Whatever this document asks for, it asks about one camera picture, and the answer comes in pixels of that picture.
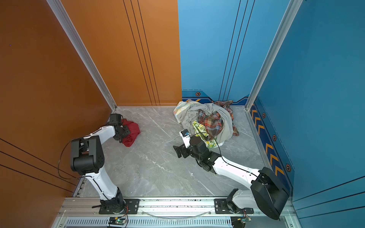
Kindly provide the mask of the red cloth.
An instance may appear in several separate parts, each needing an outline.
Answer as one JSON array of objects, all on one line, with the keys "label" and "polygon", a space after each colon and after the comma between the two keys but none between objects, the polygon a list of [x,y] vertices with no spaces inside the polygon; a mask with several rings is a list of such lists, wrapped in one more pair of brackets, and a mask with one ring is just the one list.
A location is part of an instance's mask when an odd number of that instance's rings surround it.
[{"label": "red cloth", "polygon": [[130,134],[122,139],[122,144],[126,147],[131,147],[141,133],[139,125],[133,121],[127,121],[125,118],[122,121],[123,125],[126,125],[130,131]]}]

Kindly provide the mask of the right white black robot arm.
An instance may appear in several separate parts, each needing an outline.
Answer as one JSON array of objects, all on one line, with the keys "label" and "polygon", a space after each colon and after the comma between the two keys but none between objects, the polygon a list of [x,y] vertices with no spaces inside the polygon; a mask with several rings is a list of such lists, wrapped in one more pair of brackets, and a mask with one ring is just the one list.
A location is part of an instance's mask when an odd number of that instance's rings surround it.
[{"label": "right white black robot arm", "polygon": [[192,157],[207,172],[225,176],[246,187],[245,191],[233,189],[226,198],[230,213],[244,212],[257,206],[267,217],[279,220],[289,199],[289,192],[281,180],[268,167],[254,169],[234,163],[221,152],[213,152],[198,136],[182,136],[183,144],[173,146],[178,158]]}]

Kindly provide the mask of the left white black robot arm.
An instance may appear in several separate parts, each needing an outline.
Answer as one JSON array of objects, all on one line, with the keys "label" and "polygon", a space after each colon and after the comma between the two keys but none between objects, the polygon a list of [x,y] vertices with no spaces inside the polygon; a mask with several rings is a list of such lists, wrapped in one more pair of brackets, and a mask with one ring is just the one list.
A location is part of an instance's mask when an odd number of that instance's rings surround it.
[{"label": "left white black robot arm", "polygon": [[71,141],[70,168],[87,179],[100,197],[99,214],[127,213],[127,204],[120,189],[111,181],[104,168],[102,145],[113,138],[122,142],[130,134],[120,114],[111,114],[105,126]]}]

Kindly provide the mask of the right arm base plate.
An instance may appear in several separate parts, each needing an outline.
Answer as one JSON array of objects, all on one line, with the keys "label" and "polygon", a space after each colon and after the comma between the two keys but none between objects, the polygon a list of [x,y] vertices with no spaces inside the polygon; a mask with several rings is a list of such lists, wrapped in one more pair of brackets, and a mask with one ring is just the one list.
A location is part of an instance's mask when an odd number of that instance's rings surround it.
[{"label": "right arm base plate", "polygon": [[216,214],[254,214],[253,208],[238,208],[233,202],[226,199],[214,199]]}]

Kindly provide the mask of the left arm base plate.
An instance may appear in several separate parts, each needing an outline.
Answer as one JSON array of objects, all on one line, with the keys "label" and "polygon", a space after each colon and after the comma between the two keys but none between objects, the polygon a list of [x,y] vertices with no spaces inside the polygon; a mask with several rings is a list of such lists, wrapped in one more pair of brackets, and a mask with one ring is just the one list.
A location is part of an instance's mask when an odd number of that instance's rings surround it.
[{"label": "left arm base plate", "polygon": [[120,203],[115,200],[102,200],[99,207],[99,214],[136,215],[138,213],[139,204],[139,199],[124,199]]}]

